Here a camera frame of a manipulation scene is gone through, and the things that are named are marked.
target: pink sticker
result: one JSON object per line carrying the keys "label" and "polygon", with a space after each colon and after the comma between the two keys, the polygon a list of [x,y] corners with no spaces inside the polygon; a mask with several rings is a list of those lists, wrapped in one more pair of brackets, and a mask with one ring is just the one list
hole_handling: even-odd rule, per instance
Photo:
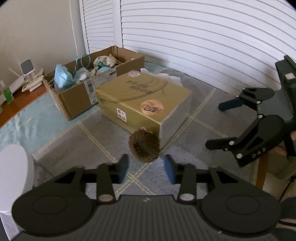
{"label": "pink sticker", "polygon": [[137,77],[137,76],[139,76],[139,75],[141,75],[141,74],[138,73],[138,72],[134,72],[134,71],[131,71],[131,72],[128,73],[128,76],[129,76],[129,77]]}
{"label": "pink sticker", "polygon": [[142,127],[142,128],[141,128],[141,130],[142,130],[142,131],[149,132],[149,133],[153,134],[153,132],[152,132],[152,131],[148,131],[148,130],[147,130],[145,127]]}

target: brown fluffy ball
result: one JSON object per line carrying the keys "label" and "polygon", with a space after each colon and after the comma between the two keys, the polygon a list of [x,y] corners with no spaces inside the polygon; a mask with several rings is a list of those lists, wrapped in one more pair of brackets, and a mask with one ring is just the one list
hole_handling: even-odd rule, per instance
{"label": "brown fluffy ball", "polygon": [[128,145],[131,153],[145,163],[155,161],[160,153],[158,137],[148,131],[135,131],[130,136]]}

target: blue plastic bag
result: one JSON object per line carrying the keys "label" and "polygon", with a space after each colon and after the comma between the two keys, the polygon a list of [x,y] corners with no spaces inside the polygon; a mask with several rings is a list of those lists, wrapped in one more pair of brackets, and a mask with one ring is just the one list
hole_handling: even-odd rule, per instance
{"label": "blue plastic bag", "polygon": [[91,73],[86,68],[81,68],[77,70],[76,74],[73,77],[73,81],[79,84],[80,82],[86,80],[90,75]]}
{"label": "blue plastic bag", "polygon": [[56,92],[64,91],[75,84],[71,73],[65,66],[57,64],[54,73],[54,88]]}

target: screw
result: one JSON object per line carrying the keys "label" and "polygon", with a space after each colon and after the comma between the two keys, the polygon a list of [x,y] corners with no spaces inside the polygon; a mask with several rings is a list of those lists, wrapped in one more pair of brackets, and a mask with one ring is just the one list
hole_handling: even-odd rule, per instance
{"label": "screw", "polygon": [[101,202],[109,202],[113,200],[113,196],[111,196],[110,194],[102,194],[99,196],[99,200]]}
{"label": "screw", "polygon": [[183,193],[180,195],[180,199],[182,201],[186,201],[186,202],[189,202],[189,201],[192,201],[194,199],[194,196],[190,193]]}

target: finger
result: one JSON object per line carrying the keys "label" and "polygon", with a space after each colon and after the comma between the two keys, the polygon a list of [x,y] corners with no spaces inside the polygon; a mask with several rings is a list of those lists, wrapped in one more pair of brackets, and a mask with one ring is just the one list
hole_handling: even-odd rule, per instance
{"label": "finger", "polygon": [[282,156],[286,156],[287,155],[287,152],[284,148],[282,147],[279,147],[279,146],[276,146],[275,148],[273,148],[272,150],[270,150],[271,152],[275,152],[279,155],[282,155]]}
{"label": "finger", "polygon": [[290,133],[290,136],[291,136],[291,139],[292,139],[293,141],[295,141],[295,140],[296,140],[296,131],[291,132],[291,133]]}

